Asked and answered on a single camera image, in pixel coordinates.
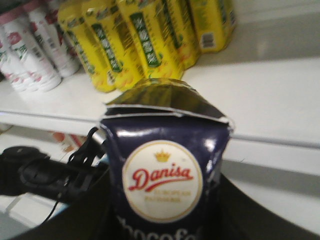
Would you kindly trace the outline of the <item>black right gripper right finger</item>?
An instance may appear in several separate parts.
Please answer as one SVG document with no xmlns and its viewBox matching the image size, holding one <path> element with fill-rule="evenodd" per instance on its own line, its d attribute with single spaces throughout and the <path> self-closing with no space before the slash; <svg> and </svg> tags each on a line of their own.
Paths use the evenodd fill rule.
<svg viewBox="0 0 320 240">
<path fill-rule="evenodd" d="M 320 236 L 254 201 L 221 175 L 220 199 L 212 220 L 213 240 L 318 240 Z"/>
</svg>

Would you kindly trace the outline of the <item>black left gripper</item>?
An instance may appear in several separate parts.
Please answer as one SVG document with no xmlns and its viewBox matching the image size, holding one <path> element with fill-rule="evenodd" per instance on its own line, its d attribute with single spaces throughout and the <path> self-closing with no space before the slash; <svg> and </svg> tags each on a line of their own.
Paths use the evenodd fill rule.
<svg viewBox="0 0 320 240">
<path fill-rule="evenodd" d="M 73 152 L 67 163 L 50 163 L 47 194 L 53 200 L 76 200 L 87 192 L 108 170 L 109 165 L 102 161 L 105 151 L 98 127 L 89 130 L 85 142 Z"/>
</svg>

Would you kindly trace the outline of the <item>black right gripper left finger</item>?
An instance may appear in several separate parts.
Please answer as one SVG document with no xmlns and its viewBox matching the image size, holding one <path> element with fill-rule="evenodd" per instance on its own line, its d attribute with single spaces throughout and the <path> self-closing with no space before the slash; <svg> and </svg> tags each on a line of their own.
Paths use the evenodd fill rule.
<svg viewBox="0 0 320 240">
<path fill-rule="evenodd" d="M 108 203 L 78 202 L 16 240 L 109 240 Z"/>
</svg>

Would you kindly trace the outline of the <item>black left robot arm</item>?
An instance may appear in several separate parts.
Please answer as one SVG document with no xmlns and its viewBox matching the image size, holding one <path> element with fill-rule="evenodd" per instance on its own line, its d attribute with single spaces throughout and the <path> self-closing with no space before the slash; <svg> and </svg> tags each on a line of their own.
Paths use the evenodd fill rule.
<svg viewBox="0 0 320 240">
<path fill-rule="evenodd" d="M 101 129 L 93 127 L 86 141 L 66 163 L 51 159 L 36 147 L 12 146 L 0 155 L 0 193 L 18 196 L 32 193 L 71 203 L 89 191 L 107 170 L 105 163 L 94 166 L 105 155 Z"/>
</svg>

